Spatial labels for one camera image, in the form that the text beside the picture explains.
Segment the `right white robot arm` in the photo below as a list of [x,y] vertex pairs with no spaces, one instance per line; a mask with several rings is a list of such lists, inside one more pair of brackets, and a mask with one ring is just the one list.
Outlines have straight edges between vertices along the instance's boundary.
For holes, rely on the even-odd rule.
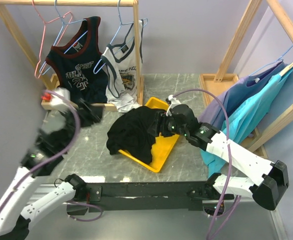
[[244,196],[273,211],[289,187],[288,167],[284,162],[262,158],[228,139],[211,124],[198,122],[186,104],[176,104],[168,111],[156,111],[147,131],[154,137],[184,136],[192,146],[221,158],[245,175],[228,177],[214,173],[205,187],[210,199],[217,199],[222,193]]

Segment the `black tank top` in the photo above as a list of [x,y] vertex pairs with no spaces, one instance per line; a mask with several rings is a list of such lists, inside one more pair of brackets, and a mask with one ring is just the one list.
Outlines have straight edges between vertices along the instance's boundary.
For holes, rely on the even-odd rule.
[[110,155],[119,150],[128,151],[133,157],[149,165],[156,138],[148,133],[149,127],[156,119],[157,113],[164,113],[160,108],[140,106],[120,116],[107,132],[106,147]]

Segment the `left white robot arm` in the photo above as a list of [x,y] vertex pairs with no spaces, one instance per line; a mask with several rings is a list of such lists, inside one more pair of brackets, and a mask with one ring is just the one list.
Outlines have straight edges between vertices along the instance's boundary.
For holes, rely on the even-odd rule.
[[60,129],[47,132],[40,128],[35,143],[26,152],[16,174],[0,199],[0,240],[24,240],[31,228],[59,205],[90,199],[87,183],[78,175],[68,175],[53,191],[32,204],[28,201],[64,159],[80,128],[99,123],[103,106],[81,102],[68,107]]

